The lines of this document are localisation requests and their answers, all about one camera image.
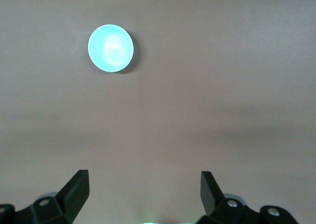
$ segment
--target silver bolt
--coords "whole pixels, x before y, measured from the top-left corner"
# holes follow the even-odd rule
[[[235,200],[228,200],[227,204],[232,207],[232,208],[236,208],[238,206],[237,202]]]
[[[44,199],[44,200],[41,200],[39,205],[40,206],[45,206],[47,203],[49,203],[49,200],[48,199]]]
[[[269,209],[268,209],[268,213],[270,213],[272,216],[275,216],[275,217],[280,216],[280,213],[279,213],[278,210],[275,209],[275,208],[269,208]]]

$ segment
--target screw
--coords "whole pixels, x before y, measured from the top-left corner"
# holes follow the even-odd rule
[[[236,208],[238,206],[237,202],[235,200],[228,200],[227,204],[232,207],[232,208]]]
[[[269,209],[268,209],[268,213],[270,213],[272,216],[275,216],[275,217],[280,216],[280,213],[279,213],[278,210],[275,209],[275,208],[269,208]]]
[[[47,203],[49,203],[49,200],[48,199],[44,199],[44,200],[41,200],[39,205],[40,206],[45,206]]]

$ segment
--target gray surface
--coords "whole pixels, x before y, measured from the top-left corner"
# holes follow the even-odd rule
[[[0,0],[0,202],[89,169],[75,224],[195,222],[201,170],[316,219],[316,0]],[[97,69],[117,24],[136,55]]]

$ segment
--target plastic bowl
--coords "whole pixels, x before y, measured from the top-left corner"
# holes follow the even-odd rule
[[[106,72],[118,72],[132,60],[133,41],[123,28],[103,25],[90,36],[88,52],[92,62]]]

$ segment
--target light blue bowl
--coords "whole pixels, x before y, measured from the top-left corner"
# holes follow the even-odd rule
[[[88,52],[92,62],[106,72],[118,72],[132,60],[133,41],[123,28],[103,25],[90,36]]]

